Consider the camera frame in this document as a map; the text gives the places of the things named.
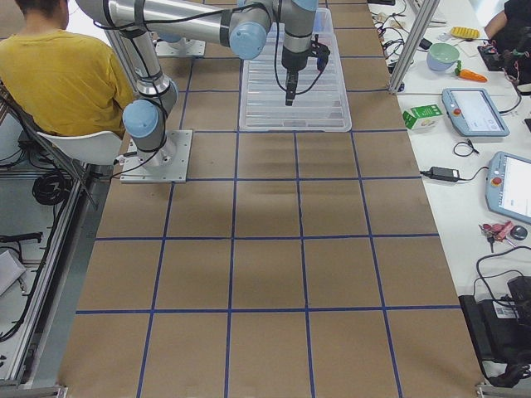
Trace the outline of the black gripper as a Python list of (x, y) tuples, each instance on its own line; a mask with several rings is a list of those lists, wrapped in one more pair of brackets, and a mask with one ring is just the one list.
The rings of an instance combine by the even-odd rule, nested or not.
[(286, 71), (286, 80), (285, 80), (285, 105), (292, 106), (296, 96), (297, 86), (299, 80), (299, 72), (296, 70), (287, 70)]

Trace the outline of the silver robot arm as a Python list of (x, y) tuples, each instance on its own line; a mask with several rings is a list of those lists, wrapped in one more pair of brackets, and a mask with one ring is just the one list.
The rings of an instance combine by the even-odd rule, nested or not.
[(158, 52), (182, 52), (185, 53), (195, 45), (194, 40), (182, 36), (159, 36), (156, 42)]
[(94, 24), (117, 32), (135, 74), (139, 98), (126, 106), (123, 122), (133, 139), (141, 165), (168, 164), (176, 153), (165, 124), (178, 97), (176, 84), (161, 69), (151, 35), (165, 41), (181, 38), (229, 48), (242, 60), (252, 60), (266, 45), (274, 27), (284, 39), (280, 63), (286, 70), (285, 103), (291, 106), (299, 73), (314, 58), (318, 71), (328, 64), (329, 48), (314, 33), (316, 1), (240, 1), (219, 8), (189, 1), (80, 1)]

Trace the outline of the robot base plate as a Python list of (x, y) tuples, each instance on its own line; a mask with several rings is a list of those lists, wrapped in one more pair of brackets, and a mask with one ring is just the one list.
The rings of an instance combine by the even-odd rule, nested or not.
[(129, 140), (128, 152), (136, 152), (122, 162), (122, 183), (165, 183), (187, 181), (188, 164), (192, 147), (192, 130), (166, 131), (166, 143), (154, 155), (137, 149), (136, 142)]
[(176, 42), (157, 39), (154, 45), (157, 56), (161, 58), (204, 57), (206, 49), (205, 41), (186, 38)]

